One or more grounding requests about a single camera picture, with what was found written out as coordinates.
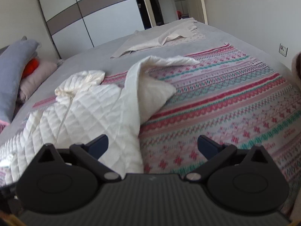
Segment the beige sleeved right forearm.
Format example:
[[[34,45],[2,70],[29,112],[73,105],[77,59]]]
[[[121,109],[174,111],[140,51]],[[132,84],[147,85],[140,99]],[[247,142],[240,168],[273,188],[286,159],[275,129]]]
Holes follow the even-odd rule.
[[[297,53],[292,60],[291,72],[292,72],[292,76],[294,78],[294,82],[298,86],[299,90],[301,90],[301,66],[300,66],[300,63],[301,63],[301,53]]]

